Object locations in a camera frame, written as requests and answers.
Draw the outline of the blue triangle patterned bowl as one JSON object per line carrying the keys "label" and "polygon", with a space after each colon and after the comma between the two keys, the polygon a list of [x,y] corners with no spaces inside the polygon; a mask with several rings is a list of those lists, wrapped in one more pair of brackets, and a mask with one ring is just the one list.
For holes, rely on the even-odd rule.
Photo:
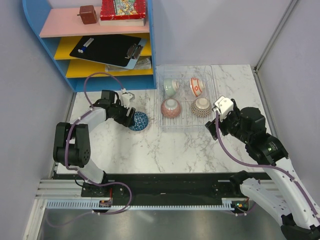
{"label": "blue triangle patterned bowl", "polygon": [[139,132],[144,130],[149,124],[149,118],[146,113],[136,111],[133,115],[133,125],[129,127],[130,130]]}

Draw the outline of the black mosaic patterned bowl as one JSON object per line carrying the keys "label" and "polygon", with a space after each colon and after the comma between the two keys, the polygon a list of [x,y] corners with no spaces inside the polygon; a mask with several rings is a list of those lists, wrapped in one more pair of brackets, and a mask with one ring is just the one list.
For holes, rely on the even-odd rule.
{"label": "black mosaic patterned bowl", "polygon": [[199,118],[208,117],[212,112],[212,105],[205,97],[199,97],[191,104],[191,112]]}

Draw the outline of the floral pink outside bowl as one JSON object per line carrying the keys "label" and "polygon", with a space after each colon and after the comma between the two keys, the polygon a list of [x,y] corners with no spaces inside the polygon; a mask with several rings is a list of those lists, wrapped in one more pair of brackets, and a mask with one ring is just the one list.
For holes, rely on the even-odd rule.
{"label": "floral pink outside bowl", "polygon": [[168,98],[161,104],[161,114],[166,118],[176,118],[181,114],[182,107],[174,98]]}

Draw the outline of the pale green bowl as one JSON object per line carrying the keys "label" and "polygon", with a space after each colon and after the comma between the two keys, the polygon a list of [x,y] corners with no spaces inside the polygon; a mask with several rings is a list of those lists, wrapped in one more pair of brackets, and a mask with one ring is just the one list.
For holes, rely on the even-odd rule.
{"label": "pale green bowl", "polygon": [[165,94],[169,98],[172,98],[179,89],[179,82],[173,78],[165,78],[163,80],[163,88],[164,88]]}

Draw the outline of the orange white patterned bowl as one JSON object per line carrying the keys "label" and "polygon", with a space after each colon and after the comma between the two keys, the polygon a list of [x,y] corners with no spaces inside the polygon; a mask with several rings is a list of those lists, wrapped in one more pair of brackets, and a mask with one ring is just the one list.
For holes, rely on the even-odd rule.
{"label": "orange white patterned bowl", "polygon": [[205,82],[197,77],[192,77],[189,81],[192,94],[197,98],[205,91]]}

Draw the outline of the white wire dish rack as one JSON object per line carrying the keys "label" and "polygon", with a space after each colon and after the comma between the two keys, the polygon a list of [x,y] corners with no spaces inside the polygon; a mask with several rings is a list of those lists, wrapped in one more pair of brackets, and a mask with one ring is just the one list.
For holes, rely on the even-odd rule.
{"label": "white wire dish rack", "polygon": [[173,99],[181,106],[181,113],[176,117],[166,117],[158,110],[158,124],[162,131],[177,132],[184,130],[200,130],[205,128],[208,121],[213,120],[214,113],[210,111],[207,116],[197,116],[192,112],[192,103],[198,98],[192,93],[190,80],[198,79],[204,84],[204,89],[199,95],[212,105],[217,97],[216,86],[212,67],[209,65],[183,66],[183,65],[161,65],[156,68],[157,75],[157,106],[170,97],[165,91],[165,83],[173,80],[178,84]]}

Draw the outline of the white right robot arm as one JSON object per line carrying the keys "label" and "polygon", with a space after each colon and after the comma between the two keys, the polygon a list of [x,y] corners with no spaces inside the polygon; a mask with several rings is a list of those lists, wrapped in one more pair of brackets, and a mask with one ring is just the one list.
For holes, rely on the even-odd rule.
{"label": "white right robot arm", "polygon": [[226,149],[222,136],[231,135],[245,144],[248,155],[256,161],[249,167],[262,168],[272,179],[282,199],[266,190],[246,171],[234,174],[229,191],[235,197],[242,195],[253,200],[279,224],[287,240],[318,240],[320,238],[320,207],[313,200],[298,177],[289,154],[281,141],[267,133],[266,118],[256,107],[239,109],[232,98],[221,96],[213,107],[215,119],[205,127],[223,151],[236,163]]}

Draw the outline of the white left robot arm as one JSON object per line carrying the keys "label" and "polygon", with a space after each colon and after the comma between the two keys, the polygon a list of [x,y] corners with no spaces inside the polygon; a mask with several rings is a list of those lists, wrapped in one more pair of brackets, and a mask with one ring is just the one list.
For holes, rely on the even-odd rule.
{"label": "white left robot arm", "polygon": [[134,126],[136,109],[130,106],[134,99],[135,95],[126,89],[121,90],[121,95],[103,90],[100,99],[89,102],[89,109],[83,115],[56,125],[53,160],[93,184],[92,191],[99,197],[109,193],[110,185],[104,181],[105,172],[91,158],[90,133],[108,119],[127,128]]}

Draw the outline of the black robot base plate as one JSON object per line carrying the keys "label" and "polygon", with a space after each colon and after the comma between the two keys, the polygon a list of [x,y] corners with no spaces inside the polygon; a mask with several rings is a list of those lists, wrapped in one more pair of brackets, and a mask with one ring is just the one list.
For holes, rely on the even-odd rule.
{"label": "black robot base plate", "polygon": [[107,186],[83,183],[81,196],[120,204],[219,204],[223,198],[245,199],[234,184],[236,173],[106,174]]}

